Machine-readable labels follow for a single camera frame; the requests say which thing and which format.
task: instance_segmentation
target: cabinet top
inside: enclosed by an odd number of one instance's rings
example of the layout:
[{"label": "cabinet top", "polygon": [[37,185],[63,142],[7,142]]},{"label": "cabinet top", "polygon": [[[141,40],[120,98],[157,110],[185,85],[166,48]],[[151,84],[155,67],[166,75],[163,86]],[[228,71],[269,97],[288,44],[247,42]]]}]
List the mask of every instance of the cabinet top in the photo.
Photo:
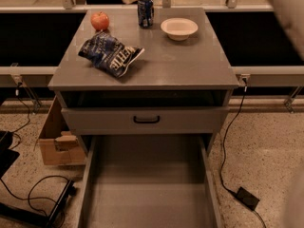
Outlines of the cabinet top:
[{"label": "cabinet top", "polygon": [[[113,37],[125,46],[145,50],[119,79],[78,56],[83,43],[96,33],[90,16],[100,10],[109,16]],[[185,41],[169,39],[161,23],[175,17],[195,21],[199,30]],[[153,26],[140,28],[136,7],[126,7],[86,12],[48,87],[62,91],[232,89],[238,81],[203,8],[155,9]]]}]

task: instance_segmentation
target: apple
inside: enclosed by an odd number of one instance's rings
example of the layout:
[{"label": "apple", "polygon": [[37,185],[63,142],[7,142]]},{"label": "apple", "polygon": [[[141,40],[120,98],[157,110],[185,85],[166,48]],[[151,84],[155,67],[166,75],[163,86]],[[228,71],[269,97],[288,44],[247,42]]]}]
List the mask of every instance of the apple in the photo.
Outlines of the apple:
[{"label": "apple", "polygon": [[98,11],[91,15],[91,24],[96,30],[106,30],[110,20],[105,12]]}]

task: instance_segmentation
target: drawer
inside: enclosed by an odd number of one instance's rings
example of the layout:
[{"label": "drawer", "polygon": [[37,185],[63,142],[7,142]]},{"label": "drawer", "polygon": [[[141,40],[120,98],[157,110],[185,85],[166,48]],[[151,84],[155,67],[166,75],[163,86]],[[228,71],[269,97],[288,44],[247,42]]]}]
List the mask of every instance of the drawer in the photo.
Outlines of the drawer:
[{"label": "drawer", "polygon": [[199,135],[95,136],[76,227],[220,228]]},{"label": "drawer", "polygon": [[215,133],[228,107],[64,108],[75,135]]},{"label": "drawer", "polygon": [[66,107],[222,106],[227,90],[61,91]]}]

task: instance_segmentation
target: chip bag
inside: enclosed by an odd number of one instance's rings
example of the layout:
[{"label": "chip bag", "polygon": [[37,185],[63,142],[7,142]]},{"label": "chip bag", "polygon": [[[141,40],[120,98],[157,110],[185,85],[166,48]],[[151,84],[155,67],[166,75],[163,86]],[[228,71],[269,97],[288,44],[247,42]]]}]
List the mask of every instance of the chip bag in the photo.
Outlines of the chip bag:
[{"label": "chip bag", "polygon": [[115,37],[100,31],[85,41],[78,55],[90,60],[94,67],[120,78],[143,52],[143,48],[126,47]]}]

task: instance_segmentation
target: drawer handle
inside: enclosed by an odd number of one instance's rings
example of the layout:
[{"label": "drawer handle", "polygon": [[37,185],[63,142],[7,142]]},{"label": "drawer handle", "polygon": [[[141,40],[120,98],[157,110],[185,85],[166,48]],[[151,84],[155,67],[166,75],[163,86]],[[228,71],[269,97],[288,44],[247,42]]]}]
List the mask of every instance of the drawer handle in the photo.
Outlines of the drawer handle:
[{"label": "drawer handle", "polygon": [[160,116],[157,116],[156,119],[151,119],[151,120],[147,120],[147,119],[139,119],[137,116],[133,117],[133,122],[135,124],[156,124],[161,120]]}]

